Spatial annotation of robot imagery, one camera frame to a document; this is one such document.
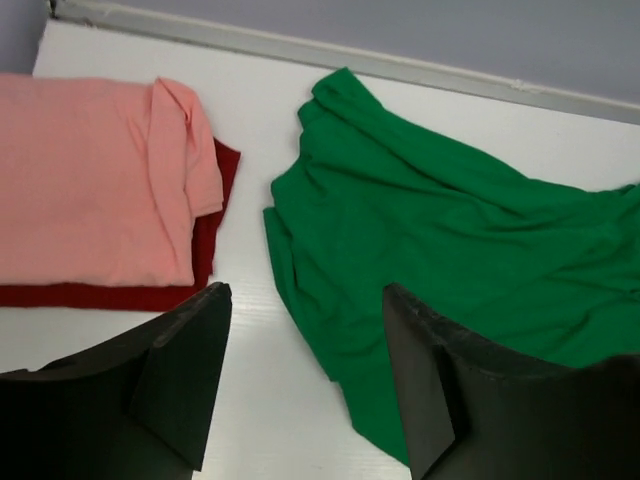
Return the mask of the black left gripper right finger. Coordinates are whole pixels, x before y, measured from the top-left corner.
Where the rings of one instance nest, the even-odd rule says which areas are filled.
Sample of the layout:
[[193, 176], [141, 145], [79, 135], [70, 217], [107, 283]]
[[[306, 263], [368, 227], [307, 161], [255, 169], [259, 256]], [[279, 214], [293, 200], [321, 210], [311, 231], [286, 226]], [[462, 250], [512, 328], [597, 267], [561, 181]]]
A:
[[404, 287], [383, 320], [415, 479], [635, 479], [639, 359], [571, 368], [500, 346]]

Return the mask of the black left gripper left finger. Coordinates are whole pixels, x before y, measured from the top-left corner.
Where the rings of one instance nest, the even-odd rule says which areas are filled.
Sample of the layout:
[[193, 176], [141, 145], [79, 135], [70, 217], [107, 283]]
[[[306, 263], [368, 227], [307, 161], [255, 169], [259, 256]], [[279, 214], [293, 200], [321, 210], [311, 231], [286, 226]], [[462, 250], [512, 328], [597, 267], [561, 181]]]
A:
[[203, 467], [232, 314], [215, 283], [39, 370], [1, 376], [5, 479], [189, 479]]

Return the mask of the green t shirt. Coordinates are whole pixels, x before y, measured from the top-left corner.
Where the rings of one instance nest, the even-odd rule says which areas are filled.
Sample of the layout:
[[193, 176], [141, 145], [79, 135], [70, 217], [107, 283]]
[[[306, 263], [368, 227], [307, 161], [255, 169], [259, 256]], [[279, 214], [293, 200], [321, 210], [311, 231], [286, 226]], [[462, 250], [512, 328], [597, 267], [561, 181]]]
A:
[[408, 459], [382, 292], [399, 283], [503, 346], [583, 367], [639, 349], [639, 189], [531, 179], [384, 106], [348, 70], [298, 112], [264, 223], [276, 288], [354, 430]]

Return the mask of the dark red t shirt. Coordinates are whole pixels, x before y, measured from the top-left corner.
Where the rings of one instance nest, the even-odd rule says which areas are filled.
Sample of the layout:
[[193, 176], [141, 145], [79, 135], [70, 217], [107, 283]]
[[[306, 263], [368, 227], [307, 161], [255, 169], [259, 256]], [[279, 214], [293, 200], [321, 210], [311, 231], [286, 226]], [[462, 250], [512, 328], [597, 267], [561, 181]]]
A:
[[217, 231], [225, 211], [196, 219], [192, 235], [195, 284], [170, 287], [104, 287], [84, 284], [3, 285], [3, 307], [69, 307], [161, 312], [174, 308], [207, 285], [213, 274]]

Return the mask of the pink t shirt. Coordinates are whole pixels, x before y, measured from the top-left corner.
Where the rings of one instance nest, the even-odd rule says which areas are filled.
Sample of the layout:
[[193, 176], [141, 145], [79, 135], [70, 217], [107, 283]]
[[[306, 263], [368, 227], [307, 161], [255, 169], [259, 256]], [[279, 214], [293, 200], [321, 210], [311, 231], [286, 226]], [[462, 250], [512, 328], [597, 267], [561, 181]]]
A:
[[168, 78], [1, 78], [1, 281], [189, 286], [223, 182], [198, 95]]

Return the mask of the aluminium table edge rail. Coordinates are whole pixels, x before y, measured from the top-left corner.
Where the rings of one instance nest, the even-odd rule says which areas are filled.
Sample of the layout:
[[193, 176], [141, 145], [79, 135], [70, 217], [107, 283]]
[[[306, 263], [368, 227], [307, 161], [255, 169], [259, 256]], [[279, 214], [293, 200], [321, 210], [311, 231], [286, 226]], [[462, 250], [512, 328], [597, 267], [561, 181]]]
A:
[[50, 15], [63, 22], [91, 28], [313, 67], [348, 67], [357, 74], [380, 79], [628, 124], [639, 123], [637, 103], [119, 3], [52, 1]]

